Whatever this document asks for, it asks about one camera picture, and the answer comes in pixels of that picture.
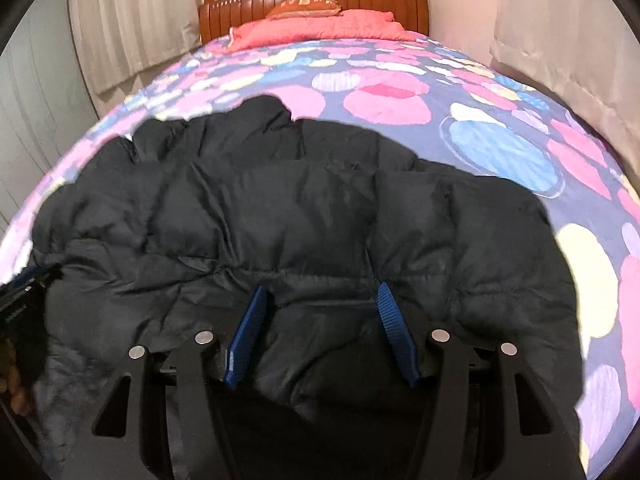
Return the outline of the person left hand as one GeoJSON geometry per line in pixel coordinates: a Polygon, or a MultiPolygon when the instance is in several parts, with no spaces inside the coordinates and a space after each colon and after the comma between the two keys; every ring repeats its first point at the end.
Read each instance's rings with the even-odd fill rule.
{"type": "Polygon", "coordinates": [[[1,344],[1,393],[9,396],[10,408],[18,416],[26,416],[32,409],[29,395],[22,385],[17,369],[15,351],[7,342],[1,344]]]}

